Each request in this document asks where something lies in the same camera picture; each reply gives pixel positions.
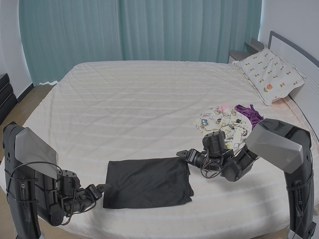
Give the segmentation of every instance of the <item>folded black t-shirt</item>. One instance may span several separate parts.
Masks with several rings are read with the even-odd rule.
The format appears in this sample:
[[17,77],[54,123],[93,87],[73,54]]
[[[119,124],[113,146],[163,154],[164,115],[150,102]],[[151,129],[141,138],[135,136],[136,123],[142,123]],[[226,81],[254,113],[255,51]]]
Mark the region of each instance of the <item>folded black t-shirt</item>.
[[192,201],[188,164],[180,157],[110,161],[103,208],[154,208]]

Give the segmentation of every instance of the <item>pile of clothes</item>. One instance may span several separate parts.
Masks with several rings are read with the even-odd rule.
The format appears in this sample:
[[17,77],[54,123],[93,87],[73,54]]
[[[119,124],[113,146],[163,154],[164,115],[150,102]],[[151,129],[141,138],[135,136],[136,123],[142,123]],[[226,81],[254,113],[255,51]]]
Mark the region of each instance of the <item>pile of clothes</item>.
[[262,117],[253,107],[237,105],[230,108],[227,104],[211,107],[202,113],[194,122],[194,126],[203,133],[203,137],[211,131],[225,132],[225,144],[228,149],[236,151]]

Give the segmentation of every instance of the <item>gray nightstand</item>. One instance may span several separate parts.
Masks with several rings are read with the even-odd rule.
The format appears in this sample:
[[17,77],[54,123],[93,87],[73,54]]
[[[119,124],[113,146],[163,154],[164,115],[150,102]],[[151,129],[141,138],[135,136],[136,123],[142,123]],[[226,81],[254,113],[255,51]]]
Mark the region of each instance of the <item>gray nightstand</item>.
[[255,54],[265,48],[265,46],[257,41],[255,38],[251,38],[250,42],[245,42],[245,46],[248,52],[244,51],[237,51],[237,50],[230,50],[229,51],[229,60],[228,64],[232,63],[233,61],[241,61],[252,54]]

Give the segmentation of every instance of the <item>curtain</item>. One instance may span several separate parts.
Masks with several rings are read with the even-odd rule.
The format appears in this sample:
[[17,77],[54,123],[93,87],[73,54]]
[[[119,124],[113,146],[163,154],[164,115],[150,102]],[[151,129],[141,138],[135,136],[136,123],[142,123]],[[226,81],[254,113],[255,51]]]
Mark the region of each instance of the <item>curtain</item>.
[[262,0],[19,0],[34,85],[82,62],[227,63],[259,33]]

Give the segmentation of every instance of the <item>white headboard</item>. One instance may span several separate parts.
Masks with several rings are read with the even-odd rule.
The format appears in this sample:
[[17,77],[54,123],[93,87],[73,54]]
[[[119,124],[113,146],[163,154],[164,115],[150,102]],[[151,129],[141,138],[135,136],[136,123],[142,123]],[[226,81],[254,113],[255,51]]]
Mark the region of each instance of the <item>white headboard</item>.
[[319,137],[319,61],[298,45],[271,31],[268,49],[295,65],[306,76],[305,84],[289,94]]

